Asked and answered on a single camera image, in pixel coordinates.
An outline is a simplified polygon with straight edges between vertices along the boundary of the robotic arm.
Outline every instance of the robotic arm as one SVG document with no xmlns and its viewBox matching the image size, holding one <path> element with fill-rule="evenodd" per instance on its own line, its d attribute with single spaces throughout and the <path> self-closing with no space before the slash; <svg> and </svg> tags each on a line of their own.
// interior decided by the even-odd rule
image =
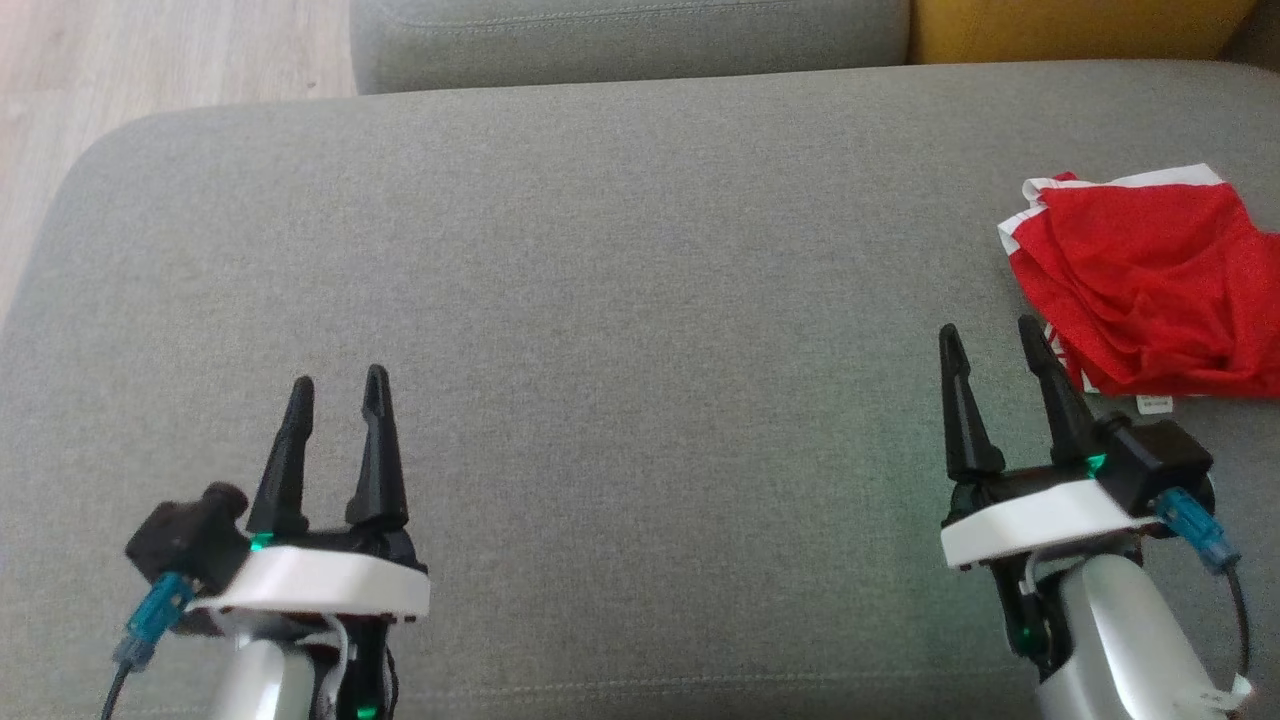
<svg viewBox="0 0 1280 720">
<path fill-rule="evenodd" d="M 302 514 L 302 474 L 315 388 L 307 377 L 275 436 L 244 529 L 248 500 L 215 483 L 191 503 L 163 502 L 125 556 L 152 583 L 116 648 L 119 664 L 102 719 L 124 678 L 146 667 L 168 630 L 223 635 L 236 652 L 215 720 L 388 720 L 398 682 L 387 634 L 425 616 L 426 566 L 404 530 L 408 510 L 387 370 L 369 369 L 362 414 L 369 425 L 348 527 L 311 530 Z M 312 638 L 332 635 L 334 644 Z"/>
<path fill-rule="evenodd" d="M 1248 694 L 1248 618 L 1240 555 L 1213 521 L 1213 459 L 1171 420 L 1094 421 L 1036 318 L 1019 331 L 1039 378 L 1050 465 L 1006 470 L 969 387 L 955 325 L 940 333 L 947 475 L 947 565 L 982 565 L 996 580 L 1014 653 L 1039 670 L 1046 720 L 1221 719 Z M 1233 692 L 1213 688 L 1185 634 L 1142 569 L 1142 538 L 1185 537 L 1225 574 L 1236 601 L 1242 659 Z M 1050 562 L 1071 561 L 1041 577 Z"/>
</svg>

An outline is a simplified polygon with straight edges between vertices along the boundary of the black cable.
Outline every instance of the black cable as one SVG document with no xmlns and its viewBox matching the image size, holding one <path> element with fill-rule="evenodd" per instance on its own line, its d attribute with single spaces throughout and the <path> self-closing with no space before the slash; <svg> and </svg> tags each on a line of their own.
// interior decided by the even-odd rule
<svg viewBox="0 0 1280 720">
<path fill-rule="evenodd" d="M 1244 605 L 1244 591 L 1240 588 L 1240 578 L 1235 574 L 1235 565 L 1226 566 L 1226 582 L 1231 585 L 1231 601 L 1235 602 L 1235 625 L 1240 630 L 1240 665 L 1236 670 L 1242 678 L 1249 676 L 1249 609 Z"/>
<path fill-rule="evenodd" d="M 102 715 L 99 720 L 111 720 L 111 714 L 115 712 L 115 701 L 120 700 L 120 691 L 124 688 L 124 680 L 129 676 L 129 671 L 133 666 L 128 662 L 122 662 L 115 669 L 115 678 L 111 679 L 111 688 L 106 691 L 106 702 L 102 703 Z"/>
<path fill-rule="evenodd" d="M 399 702 L 399 676 L 396 674 L 396 659 L 390 647 L 387 648 L 387 670 L 392 675 L 392 702 L 387 707 L 387 720 L 392 720 L 396 716 L 396 703 Z"/>
</svg>

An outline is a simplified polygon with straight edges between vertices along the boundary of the gray cushion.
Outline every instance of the gray cushion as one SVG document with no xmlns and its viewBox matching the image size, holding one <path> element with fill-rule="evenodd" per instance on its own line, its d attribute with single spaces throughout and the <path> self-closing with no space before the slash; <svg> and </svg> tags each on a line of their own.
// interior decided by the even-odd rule
<svg viewBox="0 0 1280 720">
<path fill-rule="evenodd" d="M 937 329 L 1010 462 L 1047 460 L 995 232 L 1021 181 L 1206 161 L 1276 228 L 1276 117 L 1275 74 L 1097 61 L 131 124 L 70 173 L 0 337 L 5 714 L 95 711 L 145 589 L 124 542 L 161 500 L 251 489 L 301 373 L 306 509 L 340 518 L 378 361 L 436 583 L 393 637 L 403 717 L 1033 717 L 989 577 L 942 564 Z M 1179 419 L 1274 685 L 1280 407 Z M 1148 553 L 1226 678 L 1225 588 Z M 168 639 L 123 710 L 198 714 L 225 651 Z"/>
<path fill-rule="evenodd" d="M 364 94 L 888 65 L 906 0 L 352 0 Z"/>
</svg>

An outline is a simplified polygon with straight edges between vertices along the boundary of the mustard yellow fabric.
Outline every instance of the mustard yellow fabric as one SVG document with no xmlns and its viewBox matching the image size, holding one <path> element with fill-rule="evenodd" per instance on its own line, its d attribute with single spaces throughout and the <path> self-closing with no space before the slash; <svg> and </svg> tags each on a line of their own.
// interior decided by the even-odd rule
<svg viewBox="0 0 1280 720">
<path fill-rule="evenodd" d="M 1254 0 L 914 0 L 911 61 L 1210 59 Z"/>
</svg>

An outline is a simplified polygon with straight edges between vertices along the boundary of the folded garment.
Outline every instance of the folded garment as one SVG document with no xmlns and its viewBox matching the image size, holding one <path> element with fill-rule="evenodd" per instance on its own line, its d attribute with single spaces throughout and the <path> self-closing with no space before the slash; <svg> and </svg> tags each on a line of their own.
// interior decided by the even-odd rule
<svg viewBox="0 0 1280 720">
<path fill-rule="evenodd" d="M 1208 167 L 1023 195 L 1000 224 L 1009 261 L 1101 392 L 1280 397 L 1280 233 Z"/>
</svg>

